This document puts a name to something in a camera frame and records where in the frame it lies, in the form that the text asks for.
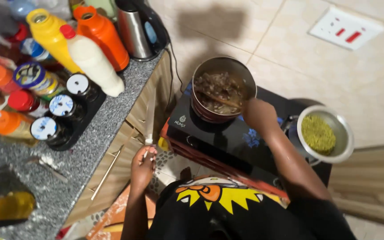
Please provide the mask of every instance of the blue flower pattern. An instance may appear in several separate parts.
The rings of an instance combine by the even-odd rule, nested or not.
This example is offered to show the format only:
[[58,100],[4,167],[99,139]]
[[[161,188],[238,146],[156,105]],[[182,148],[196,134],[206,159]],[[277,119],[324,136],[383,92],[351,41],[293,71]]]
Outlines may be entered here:
[[260,136],[258,136],[257,132],[251,128],[249,129],[248,134],[243,133],[242,139],[244,139],[247,142],[247,144],[250,148],[252,148],[254,146],[259,146],[259,144],[260,144],[260,142],[259,142]]

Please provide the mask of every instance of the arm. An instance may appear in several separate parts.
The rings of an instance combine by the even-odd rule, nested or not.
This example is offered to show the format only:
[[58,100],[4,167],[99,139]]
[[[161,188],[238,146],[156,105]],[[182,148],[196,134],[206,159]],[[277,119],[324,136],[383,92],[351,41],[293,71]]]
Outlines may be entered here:
[[121,240],[145,239],[148,232],[148,212],[146,209],[145,190],[155,171],[154,155],[157,151],[152,146],[144,146],[137,151],[131,162],[131,187],[125,208],[124,228]]
[[280,129],[272,105],[256,98],[251,99],[244,104],[242,115],[245,122],[268,144],[291,200],[315,198],[332,201],[321,179]]

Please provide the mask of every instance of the black glass stovetop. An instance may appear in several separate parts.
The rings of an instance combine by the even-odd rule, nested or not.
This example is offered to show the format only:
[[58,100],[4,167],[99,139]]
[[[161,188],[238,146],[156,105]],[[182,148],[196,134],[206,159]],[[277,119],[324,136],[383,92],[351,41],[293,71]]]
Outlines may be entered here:
[[[190,83],[170,116],[167,135],[251,177],[275,185],[278,172],[272,153],[257,132],[242,116],[221,124],[201,119],[191,107],[191,91]],[[275,107],[280,124],[289,115],[299,115],[307,107],[260,87],[257,87],[257,98]],[[327,186],[331,164],[319,163],[313,169]]]

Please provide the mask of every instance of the white bottle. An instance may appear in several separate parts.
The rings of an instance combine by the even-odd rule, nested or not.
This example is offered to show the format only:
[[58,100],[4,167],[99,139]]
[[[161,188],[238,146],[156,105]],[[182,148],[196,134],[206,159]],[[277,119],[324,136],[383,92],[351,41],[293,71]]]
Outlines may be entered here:
[[72,60],[104,93],[117,97],[124,91],[124,82],[93,40],[77,35],[67,24],[60,27],[60,32],[67,39],[67,49]]

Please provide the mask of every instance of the cartoon print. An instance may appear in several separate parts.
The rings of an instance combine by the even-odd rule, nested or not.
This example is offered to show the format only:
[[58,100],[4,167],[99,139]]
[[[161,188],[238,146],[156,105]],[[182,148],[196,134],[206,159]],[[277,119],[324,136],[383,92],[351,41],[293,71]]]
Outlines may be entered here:
[[203,198],[207,210],[210,210],[212,204],[218,202],[231,214],[233,214],[232,201],[248,210],[246,199],[262,202],[264,195],[273,199],[282,207],[287,207],[285,200],[277,195],[259,192],[233,179],[220,177],[201,176],[195,178],[186,184],[180,185],[176,189],[176,193],[179,194],[177,201],[189,202],[190,207],[198,199]]
[[260,136],[257,134],[256,130],[250,128],[247,133],[242,134],[242,139],[247,142],[250,148],[254,146],[259,146]]

